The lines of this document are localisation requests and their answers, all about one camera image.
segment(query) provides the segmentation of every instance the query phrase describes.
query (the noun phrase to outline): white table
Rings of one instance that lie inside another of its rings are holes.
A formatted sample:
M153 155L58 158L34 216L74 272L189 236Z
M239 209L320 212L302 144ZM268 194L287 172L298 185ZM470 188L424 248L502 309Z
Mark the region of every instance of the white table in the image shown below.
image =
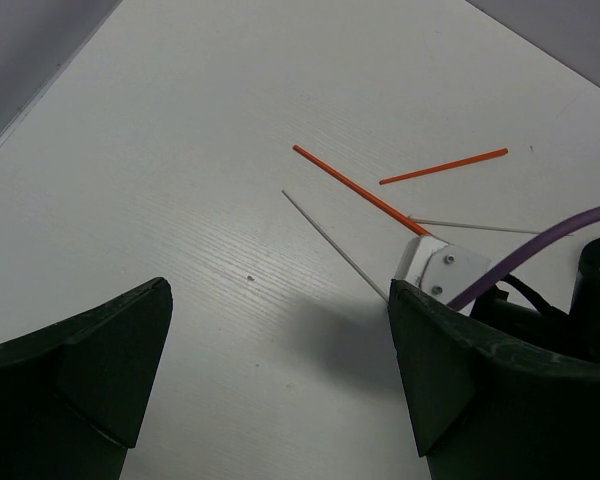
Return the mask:
M171 282L124 479L428 478L381 300L280 190L385 288L413 235L294 143L417 216L600 204L600 90L461 0L123 1L0 146L0 342ZM431 230L494 260L528 238ZM565 308L599 235L518 273Z

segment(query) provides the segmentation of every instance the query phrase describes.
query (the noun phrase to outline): gray wall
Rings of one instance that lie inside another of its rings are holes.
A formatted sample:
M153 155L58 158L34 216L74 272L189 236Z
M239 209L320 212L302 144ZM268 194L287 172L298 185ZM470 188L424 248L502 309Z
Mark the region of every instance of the gray wall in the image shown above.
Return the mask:
M119 0L0 0L0 133Z
M600 87L600 0L468 0Z

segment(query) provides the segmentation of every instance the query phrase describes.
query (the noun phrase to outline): black cylinder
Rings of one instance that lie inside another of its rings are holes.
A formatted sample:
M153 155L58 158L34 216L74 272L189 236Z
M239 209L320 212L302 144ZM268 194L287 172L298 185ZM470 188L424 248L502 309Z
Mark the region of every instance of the black cylinder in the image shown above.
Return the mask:
M589 359L600 363L600 238L582 249L569 315Z

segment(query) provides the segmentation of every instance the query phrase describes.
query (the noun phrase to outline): table surface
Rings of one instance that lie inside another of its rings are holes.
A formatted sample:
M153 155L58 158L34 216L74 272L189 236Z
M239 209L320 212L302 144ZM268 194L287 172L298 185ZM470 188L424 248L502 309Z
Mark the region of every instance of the table surface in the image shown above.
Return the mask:
M542 229L600 204L600 90L461 0L123 1L0 144L0 342L164 276L123 479L426 479L382 301L404 213ZM506 157L378 179L507 147ZM529 237L431 227L494 260ZM600 224L518 271L568 306Z

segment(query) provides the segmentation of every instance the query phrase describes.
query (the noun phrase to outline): orange stick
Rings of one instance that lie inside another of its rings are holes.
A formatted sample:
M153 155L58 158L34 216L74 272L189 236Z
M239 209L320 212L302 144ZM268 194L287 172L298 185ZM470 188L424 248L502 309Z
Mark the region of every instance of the orange stick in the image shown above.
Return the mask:
M407 217L406 215L403 215L402 213L397 211L395 208L393 208L391 205L388 205L387 203L383 202L378 197L373 195L371 192L368 192L367 190L362 188L357 183L352 182L347 177L342 175L340 172L338 172L334 168L332 168L329 165L327 165L326 163L324 163L318 157L307 152L304 148L299 147L298 145L294 145L293 149L296 152L298 152L300 155L302 155L304 158L306 158L310 162L314 163L315 165L317 165L318 167L323 169L325 172L327 172L333 178L344 183L347 187L349 187L351 190L356 192L362 198L364 198L365 200L368 200L369 202L374 204L376 207L378 207L384 213L386 213L387 215L389 215L389 216L393 217L394 219L396 219L397 221L399 221L401 224L403 224L405 227L407 227L413 233L415 233L417 235L431 235L427 230L425 230L423 227L421 227L416 222L411 220L409 217Z
M405 173L404 175L398 175L397 177L385 178L380 180L380 185L386 185L387 183L399 182L400 180L406 180L407 178L421 177L423 175L429 175L430 173L442 172L443 170L451 170L452 168L463 167L465 165L471 165L472 163L484 162L485 160L491 160L492 158L502 157L509 153L509 150L502 148L495 150L494 152L483 153L482 155L476 155L475 157L465 158L464 160L456 160L455 162L443 163L431 168L425 168L424 170L417 170L411 173Z

